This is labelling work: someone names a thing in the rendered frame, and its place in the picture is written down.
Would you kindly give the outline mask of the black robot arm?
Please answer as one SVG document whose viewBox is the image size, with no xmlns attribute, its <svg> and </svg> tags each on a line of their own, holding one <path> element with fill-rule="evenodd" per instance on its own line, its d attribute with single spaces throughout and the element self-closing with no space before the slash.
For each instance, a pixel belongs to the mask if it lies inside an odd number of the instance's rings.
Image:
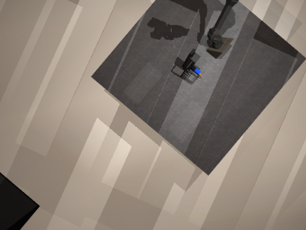
<svg viewBox="0 0 306 230">
<path fill-rule="evenodd" d="M 213 48 L 219 49 L 224 44 L 224 42 L 222 42 L 222 37 L 220 36 L 220 29 L 227 19 L 230 10 L 238 1 L 239 0 L 226 0 L 226 4 L 215 26 L 209 29 L 207 36 L 212 42 Z"/>
</svg>

